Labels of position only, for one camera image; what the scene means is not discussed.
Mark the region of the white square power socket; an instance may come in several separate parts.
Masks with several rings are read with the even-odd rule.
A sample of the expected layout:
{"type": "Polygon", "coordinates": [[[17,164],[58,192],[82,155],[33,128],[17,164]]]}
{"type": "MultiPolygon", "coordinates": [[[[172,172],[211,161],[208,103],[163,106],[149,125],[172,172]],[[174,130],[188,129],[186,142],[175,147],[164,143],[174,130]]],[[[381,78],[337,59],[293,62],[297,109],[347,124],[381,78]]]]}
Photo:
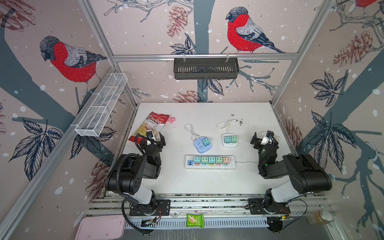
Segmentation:
{"type": "Polygon", "coordinates": [[[235,148],[238,146],[238,136],[235,134],[223,134],[222,145],[226,148],[235,148]]]}

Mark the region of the teal charger plug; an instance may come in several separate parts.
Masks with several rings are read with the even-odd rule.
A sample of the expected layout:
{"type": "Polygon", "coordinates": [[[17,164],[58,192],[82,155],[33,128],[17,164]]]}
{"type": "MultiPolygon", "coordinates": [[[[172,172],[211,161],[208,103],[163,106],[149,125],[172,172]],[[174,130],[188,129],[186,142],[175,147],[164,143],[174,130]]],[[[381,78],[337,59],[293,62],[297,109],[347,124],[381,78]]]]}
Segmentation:
{"type": "Polygon", "coordinates": [[[208,164],[215,164],[216,163],[216,157],[209,157],[209,163],[208,164]]]}
{"type": "Polygon", "coordinates": [[[225,136],[224,143],[231,143],[231,136],[225,136]]]}
{"type": "Polygon", "coordinates": [[[194,157],[194,164],[195,165],[201,164],[201,157],[194,157]]]}

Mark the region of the blue square power socket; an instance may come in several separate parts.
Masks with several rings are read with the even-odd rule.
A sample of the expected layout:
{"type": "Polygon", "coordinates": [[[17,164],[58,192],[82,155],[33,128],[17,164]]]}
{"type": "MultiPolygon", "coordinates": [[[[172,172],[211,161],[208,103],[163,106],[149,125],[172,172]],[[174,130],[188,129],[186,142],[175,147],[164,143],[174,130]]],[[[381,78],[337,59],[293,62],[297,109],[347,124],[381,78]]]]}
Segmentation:
{"type": "Polygon", "coordinates": [[[196,139],[194,141],[194,146],[196,148],[196,150],[200,153],[200,154],[203,154],[203,153],[206,153],[207,151],[209,151],[211,148],[212,148],[212,144],[208,145],[208,146],[204,146],[203,143],[202,143],[202,139],[204,137],[200,137],[198,139],[196,139]]]}

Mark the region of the white multicolour power strip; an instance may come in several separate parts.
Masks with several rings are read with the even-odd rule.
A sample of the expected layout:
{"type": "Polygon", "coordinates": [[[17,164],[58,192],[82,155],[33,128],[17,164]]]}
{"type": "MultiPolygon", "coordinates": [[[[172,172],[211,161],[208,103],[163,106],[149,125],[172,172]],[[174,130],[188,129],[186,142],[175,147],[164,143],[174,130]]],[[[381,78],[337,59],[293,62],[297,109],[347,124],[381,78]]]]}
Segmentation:
{"type": "Polygon", "coordinates": [[[184,166],[190,170],[235,170],[235,157],[230,155],[186,155],[184,166]]]}

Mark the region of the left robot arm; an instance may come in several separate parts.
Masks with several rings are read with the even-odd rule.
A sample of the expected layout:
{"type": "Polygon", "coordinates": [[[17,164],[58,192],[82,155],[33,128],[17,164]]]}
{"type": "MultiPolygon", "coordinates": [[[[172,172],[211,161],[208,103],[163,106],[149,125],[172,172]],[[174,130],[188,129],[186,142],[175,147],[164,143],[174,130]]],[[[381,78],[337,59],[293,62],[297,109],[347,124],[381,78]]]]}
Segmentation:
{"type": "Polygon", "coordinates": [[[170,214],[170,200],[158,200],[153,190],[142,184],[142,180],[155,180],[161,171],[160,152],[166,145],[165,137],[159,133],[155,140],[147,133],[136,134],[134,143],[141,154],[122,154],[110,170],[105,188],[120,195],[121,210],[127,224],[142,235],[155,231],[162,216],[170,214]]]}

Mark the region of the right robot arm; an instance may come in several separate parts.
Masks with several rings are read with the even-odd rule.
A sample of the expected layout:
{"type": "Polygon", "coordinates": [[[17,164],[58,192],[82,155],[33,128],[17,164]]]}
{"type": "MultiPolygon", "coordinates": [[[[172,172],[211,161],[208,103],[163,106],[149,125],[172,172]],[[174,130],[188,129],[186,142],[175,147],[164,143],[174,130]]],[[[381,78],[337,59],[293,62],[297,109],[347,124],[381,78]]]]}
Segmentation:
{"type": "Polygon", "coordinates": [[[250,141],[258,150],[259,175],[265,180],[285,176],[289,180],[278,187],[268,189],[262,201],[263,210],[268,214],[287,212],[287,203],[306,194],[326,192],[332,188],[332,180],[311,155],[284,155],[277,161],[279,143],[272,131],[266,131],[263,138],[255,133],[250,141]]]}

